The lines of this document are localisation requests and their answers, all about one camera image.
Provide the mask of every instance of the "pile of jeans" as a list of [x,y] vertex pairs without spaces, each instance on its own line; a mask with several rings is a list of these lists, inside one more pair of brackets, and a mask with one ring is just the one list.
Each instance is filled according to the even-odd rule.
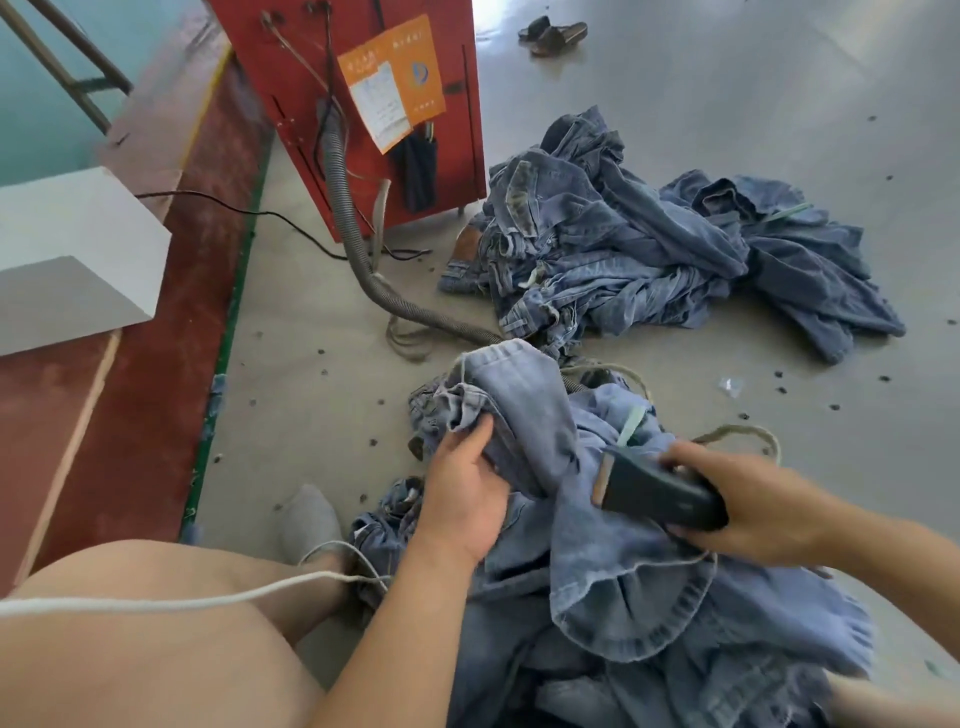
[[[472,578],[450,726],[809,728],[824,670],[869,667],[870,619],[833,581],[704,553],[593,507],[603,449],[635,408],[630,447],[653,454],[674,439],[622,380],[568,395],[557,362],[515,339],[463,354],[410,404],[428,455],[491,412],[485,455],[512,489]],[[378,572],[396,571],[423,488],[401,480],[354,522]],[[373,608],[381,598],[360,594]]]
[[905,334],[870,283],[863,229],[831,222],[786,182],[693,170],[658,191],[623,169],[623,150],[593,107],[492,167],[470,221],[482,232],[477,256],[451,260],[439,288],[489,293],[505,334],[555,358],[587,326],[698,327],[709,300],[735,286],[793,319],[831,364],[856,330]]

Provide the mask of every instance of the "leg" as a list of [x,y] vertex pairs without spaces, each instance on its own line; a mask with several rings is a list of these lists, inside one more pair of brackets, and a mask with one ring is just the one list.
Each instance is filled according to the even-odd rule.
[[960,728],[960,711],[951,700],[905,700],[866,680],[828,677],[833,690],[828,712],[838,728]]
[[[338,552],[290,567],[192,546],[120,542],[58,561],[15,595],[197,598],[347,564]],[[257,603],[200,612],[2,620],[0,722],[301,728],[323,691],[291,643],[332,614],[347,588],[320,579]]]

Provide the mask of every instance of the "black device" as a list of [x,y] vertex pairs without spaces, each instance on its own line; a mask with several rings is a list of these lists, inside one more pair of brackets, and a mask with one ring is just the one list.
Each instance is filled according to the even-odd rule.
[[700,531],[719,530],[730,520],[720,493],[701,474],[667,470],[619,446],[604,451],[591,500],[605,511]]

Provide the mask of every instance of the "hand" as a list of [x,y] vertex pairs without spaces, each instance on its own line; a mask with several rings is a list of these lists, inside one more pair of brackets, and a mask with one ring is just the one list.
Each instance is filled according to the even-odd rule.
[[463,557],[472,570],[493,547],[507,515],[510,486],[483,456],[493,416],[473,431],[447,432],[430,462],[415,538]]
[[704,550],[764,566],[829,565],[832,544],[844,531],[844,514],[855,510],[799,473],[759,455],[733,455],[678,441],[660,462],[701,473],[723,496],[730,516],[719,531],[671,527],[671,532]]

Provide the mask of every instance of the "gray sock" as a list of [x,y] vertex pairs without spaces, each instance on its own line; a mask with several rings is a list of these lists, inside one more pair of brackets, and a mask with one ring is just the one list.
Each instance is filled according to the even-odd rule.
[[302,485],[280,511],[280,543],[290,564],[302,564],[327,541],[343,541],[337,514],[315,485]]

